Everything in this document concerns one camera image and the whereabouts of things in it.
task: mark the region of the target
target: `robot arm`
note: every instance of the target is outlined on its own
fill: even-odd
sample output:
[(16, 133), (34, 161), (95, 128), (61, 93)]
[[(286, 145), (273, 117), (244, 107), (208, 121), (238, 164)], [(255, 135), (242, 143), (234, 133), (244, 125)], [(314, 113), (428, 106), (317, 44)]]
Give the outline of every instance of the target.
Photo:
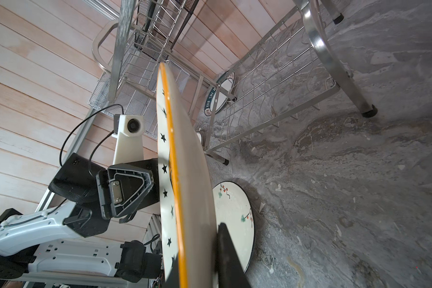
[(159, 275), (161, 255), (145, 253), (139, 241), (70, 240), (104, 233), (112, 217), (131, 219), (135, 211), (158, 202), (157, 161), (143, 160), (142, 117), (116, 115), (114, 120), (114, 165), (104, 169), (73, 153), (48, 187), (65, 203), (28, 215), (8, 209), (0, 216), (1, 279), (43, 270), (96, 272), (131, 282)]

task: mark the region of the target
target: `rubber foot cap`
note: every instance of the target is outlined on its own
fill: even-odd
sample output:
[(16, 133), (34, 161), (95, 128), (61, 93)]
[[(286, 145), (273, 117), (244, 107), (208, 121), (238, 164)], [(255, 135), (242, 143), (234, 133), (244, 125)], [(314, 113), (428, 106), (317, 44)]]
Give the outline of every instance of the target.
[(374, 115), (378, 114), (378, 108), (376, 108), (374, 105), (371, 105), (371, 107), (373, 107), (372, 110), (370, 110), (370, 111), (368, 111), (368, 112), (365, 112), (365, 113), (362, 113), (362, 116), (363, 116), (364, 118), (371, 118), (371, 117), (373, 117)]
[(334, 24), (339, 24), (341, 23), (341, 21), (344, 20), (344, 16), (341, 14), (339, 14), (339, 16), (336, 19), (333, 19)]

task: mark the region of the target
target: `dish rack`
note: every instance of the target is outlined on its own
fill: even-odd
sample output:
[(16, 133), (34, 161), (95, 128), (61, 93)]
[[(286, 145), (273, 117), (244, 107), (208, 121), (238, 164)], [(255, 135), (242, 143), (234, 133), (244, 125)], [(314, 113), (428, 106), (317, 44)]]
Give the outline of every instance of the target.
[[(93, 55), (104, 73), (90, 98), (90, 106), (100, 110), (114, 103), (121, 104), (126, 114), (143, 116), (146, 125), (145, 134), (156, 138), (154, 93), (158, 64), (169, 61), (165, 48), (170, 50), (173, 47), (172, 39), (179, 36), (186, 23), (184, 21), (180, 31), (176, 33), (178, 18), (182, 10), (185, 9), (190, 15), (197, 1), (126, 1), (126, 6), (134, 4), (133, 8), (136, 15), (128, 20), (126, 19), (127, 16), (124, 15), (125, 13), (120, 13), (120, 19), (110, 21), (93, 41)], [(121, 28), (119, 27), (122, 20), (131, 23), (129, 29), (124, 29), (127, 32), (124, 33), (126, 37), (123, 36), (125, 40), (121, 39)], [(114, 55), (109, 63), (106, 63), (99, 55), (98, 49), (115, 28), (117, 28), (117, 39)], [(117, 72), (116, 75), (112, 76), (115, 61), (121, 65), (119, 73)], [(168, 65), (172, 66), (172, 70), (176, 72), (176, 83), (182, 93), (189, 79), (189, 73), (178, 64), (172, 61), (169, 62)], [(109, 90), (112, 82), (118, 83), (114, 93)], [(104, 114), (111, 117), (120, 112), (121, 108), (118, 106), (103, 111)]]
[[(320, 109), (320, 102), (340, 89), (347, 94), (363, 117), (373, 117), (377, 109), (359, 88), (328, 44), (317, 0), (294, 0), (289, 11), (242, 59), (225, 73), (238, 78), (231, 92), (236, 101), (215, 114), (212, 112), (204, 150), (220, 152), (223, 147), (264, 128), (279, 127), (285, 118), (298, 120), (298, 113)], [(338, 24), (344, 17), (331, 0), (323, 6)], [(285, 30), (281, 26), (300, 10), (302, 20)]]
[[(106, 73), (90, 100), (96, 109), (120, 103), (126, 113), (144, 115), (146, 134), (156, 138), (154, 89), (158, 63), (168, 61), (178, 67), (178, 87), (182, 93), (189, 77), (198, 85), (189, 109), (193, 115), (202, 87), (216, 88), (215, 103), (203, 144), (206, 155), (228, 164), (217, 151), (250, 139), (253, 133), (308, 109), (320, 109), (320, 102), (342, 89), (363, 117), (373, 117), (377, 109), (364, 96), (331, 49), (320, 15), (318, 0), (294, 0), (291, 9), (250, 51), (215, 82), (205, 73), (172, 52), (175, 26), (183, 8), (195, 8), (186, 0), (122, 0), (119, 20), (110, 21), (93, 41), (93, 55)], [(344, 17), (331, 0), (322, 0), (335, 24)], [(299, 12), (301, 19), (287, 29), (285, 23)], [(112, 60), (105, 63), (98, 48), (117, 28)], [(221, 87), (232, 72), (238, 75), (230, 91)], [(215, 113), (219, 92), (228, 105)], [(119, 113), (113, 107), (108, 115)]]

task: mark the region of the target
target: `wooden wall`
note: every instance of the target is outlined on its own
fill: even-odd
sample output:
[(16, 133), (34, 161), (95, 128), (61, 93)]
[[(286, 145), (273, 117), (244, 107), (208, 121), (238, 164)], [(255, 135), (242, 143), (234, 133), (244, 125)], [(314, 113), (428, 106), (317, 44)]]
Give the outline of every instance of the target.
[[(11, 207), (35, 211), (58, 169), (64, 139), (89, 110), (102, 74), (92, 40), (107, 22), (82, 0), (0, 0), (0, 214)], [(104, 59), (114, 43), (114, 36), (104, 42)], [(112, 129), (111, 118), (96, 117), (81, 155), (88, 157)], [(156, 157), (156, 141), (143, 139), (145, 157)], [(114, 149), (109, 138), (93, 160), (111, 165)], [(128, 224), (111, 221), (95, 240), (142, 240), (151, 213), (159, 213), (157, 204)]]
[[(215, 77), (241, 59), (293, 8), (293, 0), (199, 0), (174, 51)], [(296, 13), (286, 24), (299, 18)]]

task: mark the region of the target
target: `concrete floor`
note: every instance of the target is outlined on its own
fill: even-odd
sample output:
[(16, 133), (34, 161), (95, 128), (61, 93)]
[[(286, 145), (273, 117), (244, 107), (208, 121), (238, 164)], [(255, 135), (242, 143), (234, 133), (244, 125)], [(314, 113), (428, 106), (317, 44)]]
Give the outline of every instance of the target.
[(253, 287), (432, 288), (432, 0), (338, 7), (327, 35), (378, 115), (341, 91), (208, 158), (212, 183), (254, 208)]

